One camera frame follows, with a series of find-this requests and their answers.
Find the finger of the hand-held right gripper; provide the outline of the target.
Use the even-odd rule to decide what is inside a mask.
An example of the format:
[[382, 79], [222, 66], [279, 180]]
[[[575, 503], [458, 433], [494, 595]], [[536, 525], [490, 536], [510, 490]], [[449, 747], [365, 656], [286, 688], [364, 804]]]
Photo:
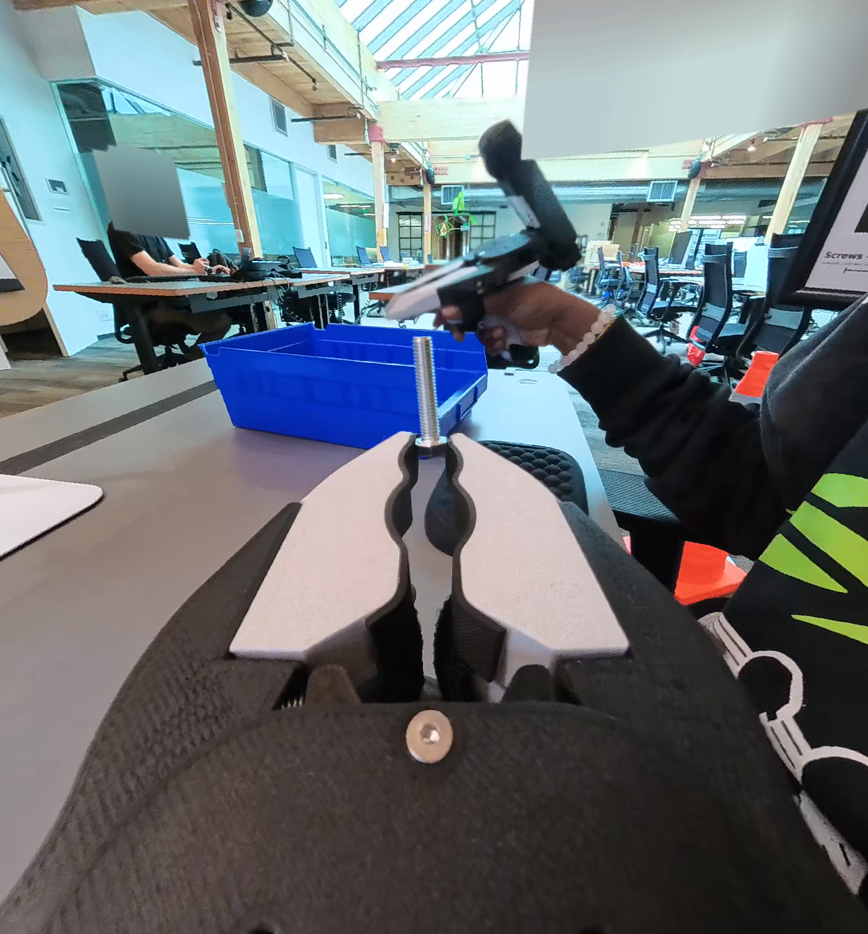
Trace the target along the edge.
[[453, 323], [480, 323], [485, 318], [486, 296], [501, 289], [501, 263], [458, 259], [440, 264], [388, 294], [384, 315], [389, 321], [415, 320], [451, 307]]

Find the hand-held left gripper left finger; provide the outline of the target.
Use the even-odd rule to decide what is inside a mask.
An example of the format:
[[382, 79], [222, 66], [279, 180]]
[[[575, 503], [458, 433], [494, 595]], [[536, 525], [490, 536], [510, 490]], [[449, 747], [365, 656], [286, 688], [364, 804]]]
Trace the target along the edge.
[[243, 660], [383, 666], [372, 628], [408, 592], [396, 503], [410, 495], [416, 435], [398, 432], [301, 501], [230, 644]]

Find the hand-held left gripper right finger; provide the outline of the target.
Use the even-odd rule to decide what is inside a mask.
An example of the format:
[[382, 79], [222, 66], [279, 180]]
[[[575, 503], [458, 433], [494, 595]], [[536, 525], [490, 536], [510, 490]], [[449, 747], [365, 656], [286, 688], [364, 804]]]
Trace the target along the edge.
[[464, 435], [453, 436], [447, 475], [452, 642], [474, 684], [626, 656], [628, 637], [553, 493]]

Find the thin long steel bolt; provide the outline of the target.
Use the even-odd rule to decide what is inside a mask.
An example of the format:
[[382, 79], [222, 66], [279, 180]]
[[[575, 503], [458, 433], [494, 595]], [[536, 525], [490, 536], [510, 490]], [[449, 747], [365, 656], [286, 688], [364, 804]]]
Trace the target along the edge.
[[419, 456], [430, 459], [439, 456], [448, 443], [440, 426], [431, 338], [427, 336], [413, 338], [413, 357], [420, 428], [415, 443], [420, 452]]

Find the blue plastic bin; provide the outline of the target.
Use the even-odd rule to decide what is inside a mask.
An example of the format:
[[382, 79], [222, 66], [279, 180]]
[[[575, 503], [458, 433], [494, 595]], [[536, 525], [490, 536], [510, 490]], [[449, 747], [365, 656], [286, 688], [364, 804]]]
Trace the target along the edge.
[[371, 449], [420, 432], [413, 339], [431, 340], [441, 433], [466, 418], [488, 388], [476, 340], [441, 331], [310, 323], [202, 346], [237, 428]]

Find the person's right forearm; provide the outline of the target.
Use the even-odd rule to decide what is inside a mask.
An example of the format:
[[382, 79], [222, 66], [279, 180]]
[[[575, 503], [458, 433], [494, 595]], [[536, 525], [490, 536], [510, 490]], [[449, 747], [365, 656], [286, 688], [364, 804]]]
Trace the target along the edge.
[[694, 536], [757, 559], [787, 519], [772, 421], [623, 320], [562, 369], [606, 441], [636, 459], [650, 490]]

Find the person's right hand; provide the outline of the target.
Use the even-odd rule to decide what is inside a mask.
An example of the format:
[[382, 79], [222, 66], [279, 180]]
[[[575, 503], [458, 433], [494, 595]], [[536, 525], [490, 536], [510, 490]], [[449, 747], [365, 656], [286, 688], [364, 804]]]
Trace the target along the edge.
[[515, 284], [485, 298], [485, 318], [473, 332], [489, 354], [511, 344], [552, 346], [561, 353], [560, 372], [599, 342], [615, 322], [611, 310], [546, 282]]

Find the black honeycomb cushion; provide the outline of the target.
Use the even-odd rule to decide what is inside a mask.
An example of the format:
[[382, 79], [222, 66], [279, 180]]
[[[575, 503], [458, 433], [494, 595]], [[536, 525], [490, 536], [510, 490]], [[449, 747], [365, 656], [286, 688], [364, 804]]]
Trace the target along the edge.
[[[568, 453], [543, 447], [484, 440], [480, 444], [519, 466], [538, 480], [561, 502], [589, 512], [587, 490], [580, 464]], [[441, 473], [425, 509], [427, 540], [450, 557], [459, 541], [454, 524], [454, 498], [446, 473]]]

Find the row of black office chairs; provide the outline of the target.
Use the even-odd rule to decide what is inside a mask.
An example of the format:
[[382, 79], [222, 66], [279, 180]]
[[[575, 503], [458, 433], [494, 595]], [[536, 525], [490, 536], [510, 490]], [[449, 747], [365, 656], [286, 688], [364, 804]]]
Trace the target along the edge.
[[[733, 389], [756, 350], [774, 352], [781, 359], [807, 333], [810, 310], [780, 301], [795, 251], [775, 240], [765, 254], [765, 290], [738, 302], [731, 275], [731, 251], [709, 248], [695, 305], [678, 301], [680, 286], [676, 283], [664, 301], [647, 291], [640, 306], [658, 328], [641, 333], [620, 319], [602, 338], [601, 348], [589, 353], [592, 374], [608, 380], [612, 388], [622, 383], [632, 387], [676, 373], [678, 365], [686, 363], [696, 373]], [[693, 368], [686, 357], [692, 325], [698, 326], [699, 341], [707, 353], [698, 368]]]

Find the black framed marker sign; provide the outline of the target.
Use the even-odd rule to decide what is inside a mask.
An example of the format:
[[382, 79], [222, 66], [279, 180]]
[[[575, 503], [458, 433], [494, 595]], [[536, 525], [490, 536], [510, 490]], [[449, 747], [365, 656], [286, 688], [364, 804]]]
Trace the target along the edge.
[[841, 310], [868, 292], [868, 108], [854, 117], [780, 296]]

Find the black hoodie with green print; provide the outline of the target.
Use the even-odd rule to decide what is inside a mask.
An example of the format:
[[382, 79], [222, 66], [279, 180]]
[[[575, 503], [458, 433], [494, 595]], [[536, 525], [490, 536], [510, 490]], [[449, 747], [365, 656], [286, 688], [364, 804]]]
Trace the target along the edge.
[[[868, 755], [868, 405], [722, 613], [753, 650], [800, 666], [807, 741]], [[786, 698], [786, 678], [768, 662], [744, 679], [757, 715], [758, 702]], [[868, 778], [816, 764], [803, 781], [868, 860]], [[859, 899], [868, 909], [868, 882]]]

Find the black mesh office chair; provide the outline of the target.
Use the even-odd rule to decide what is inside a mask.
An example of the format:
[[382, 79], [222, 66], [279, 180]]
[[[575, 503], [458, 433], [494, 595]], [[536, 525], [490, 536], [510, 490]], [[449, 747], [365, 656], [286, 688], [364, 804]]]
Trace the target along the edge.
[[[94, 273], [103, 283], [117, 284], [123, 281], [118, 268], [111, 258], [110, 252], [101, 240], [77, 239], [80, 251], [92, 267]], [[135, 346], [135, 338], [124, 307], [109, 302], [108, 299], [98, 298], [104, 304], [113, 307], [113, 335], [118, 343]], [[156, 371], [168, 369], [187, 363], [186, 333], [183, 328], [175, 325], [155, 325], [151, 321], [143, 321], [153, 348], [161, 348], [156, 354]]]

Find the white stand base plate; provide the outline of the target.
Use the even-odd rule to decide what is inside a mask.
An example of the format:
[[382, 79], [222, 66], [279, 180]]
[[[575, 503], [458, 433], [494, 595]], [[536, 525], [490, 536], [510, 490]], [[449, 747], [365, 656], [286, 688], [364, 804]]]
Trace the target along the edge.
[[103, 500], [97, 485], [0, 473], [0, 560]]

